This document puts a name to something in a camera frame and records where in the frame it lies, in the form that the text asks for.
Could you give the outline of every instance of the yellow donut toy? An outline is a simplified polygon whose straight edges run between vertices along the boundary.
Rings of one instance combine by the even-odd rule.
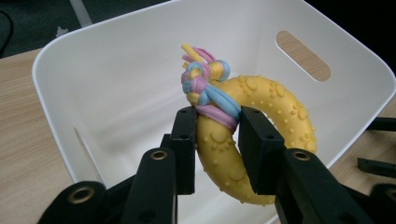
[[[255,194],[233,133],[240,106],[262,111],[285,139],[285,147],[317,151],[314,128],[308,113],[293,93],[280,83],[261,76],[228,78],[229,65],[204,49],[183,44],[187,54],[181,76],[183,91],[199,116],[196,143],[199,159],[221,191],[241,203],[267,205],[275,196]]]

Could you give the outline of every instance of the wooden surface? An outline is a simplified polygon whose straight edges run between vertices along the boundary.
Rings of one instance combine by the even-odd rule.
[[[36,95],[32,65],[39,50],[0,60],[0,223],[37,223],[51,201],[72,184]],[[396,99],[381,113],[396,117]],[[368,193],[395,179],[369,175],[357,157],[396,163],[396,134],[365,132],[331,172]]]

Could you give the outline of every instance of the dark background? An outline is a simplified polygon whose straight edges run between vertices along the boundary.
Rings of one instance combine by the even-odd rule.
[[[392,1],[305,1],[355,36],[395,73],[396,13]],[[83,0],[93,23],[162,2],[166,0]],[[14,25],[12,37],[0,57],[43,48],[56,38],[58,26],[68,31],[80,28],[68,0],[0,0],[0,10],[9,15]],[[9,28],[7,17],[0,14],[0,47],[7,40]]]
[[[93,23],[166,1],[82,0]],[[8,14],[14,27],[0,57],[43,48],[56,38],[58,26],[69,32],[81,28],[69,0],[0,0],[0,11]],[[0,48],[7,40],[9,29],[7,17],[0,14]]]

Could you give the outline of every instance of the braided rope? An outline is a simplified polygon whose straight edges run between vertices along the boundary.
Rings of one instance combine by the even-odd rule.
[[[183,44],[187,54],[182,56],[186,71],[181,75],[181,84],[187,100],[197,112],[207,116],[235,132],[239,123],[241,106],[227,93],[209,83],[223,82],[230,75],[230,66],[204,49]]]

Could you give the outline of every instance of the black mechanical part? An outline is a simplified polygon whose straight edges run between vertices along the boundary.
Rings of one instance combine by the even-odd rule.
[[[396,132],[396,119],[377,117],[366,130]]]
[[[242,106],[238,146],[253,191],[275,195],[276,154],[286,149],[285,140],[260,110]]]
[[[175,153],[164,147],[147,151],[128,195],[121,224],[177,223]]]
[[[303,215],[300,223],[374,223],[315,154],[298,148],[285,150],[281,173],[290,192],[276,195],[292,195],[298,205],[295,209]],[[282,207],[285,201],[276,203]],[[279,219],[290,223],[293,217]]]
[[[134,175],[106,190],[106,197],[103,200],[103,205],[106,209],[106,218],[103,219],[102,223],[120,223],[126,198],[131,191],[133,183]]]
[[[39,219],[39,224],[102,223],[106,210],[102,200],[105,186],[94,181],[82,181],[64,189]]]
[[[177,156],[177,194],[195,192],[195,122],[196,111],[192,106],[177,111],[172,133],[165,134],[161,143],[175,151]]]
[[[396,164],[358,158],[358,168],[365,173],[396,178]]]
[[[346,186],[345,188],[375,223],[389,223],[390,220],[396,220],[395,185],[377,184],[373,186],[370,195],[362,194]]]
[[[303,223],[303,213],[299,209],[285,178],[280,176],[276,185],[278,189],[276,191],[275,207],[281,223]]]

